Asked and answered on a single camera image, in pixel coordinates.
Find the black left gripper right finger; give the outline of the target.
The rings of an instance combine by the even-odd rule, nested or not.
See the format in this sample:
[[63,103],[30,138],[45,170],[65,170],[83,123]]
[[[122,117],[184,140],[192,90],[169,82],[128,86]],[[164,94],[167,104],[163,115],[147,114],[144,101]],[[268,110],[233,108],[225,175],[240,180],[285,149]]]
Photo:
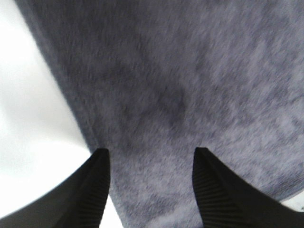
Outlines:
[[260,192],[208,148],[194,153],[192,185],[205,228],[302,228],[304,214]]

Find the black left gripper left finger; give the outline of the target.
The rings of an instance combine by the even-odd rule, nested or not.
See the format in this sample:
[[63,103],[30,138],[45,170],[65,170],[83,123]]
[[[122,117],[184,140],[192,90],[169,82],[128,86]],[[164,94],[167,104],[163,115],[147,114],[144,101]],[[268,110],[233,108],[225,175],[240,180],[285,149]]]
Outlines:
[[97,149],[71,176],[0,220],[2,228],[97,228],[110,189],[110,155]]

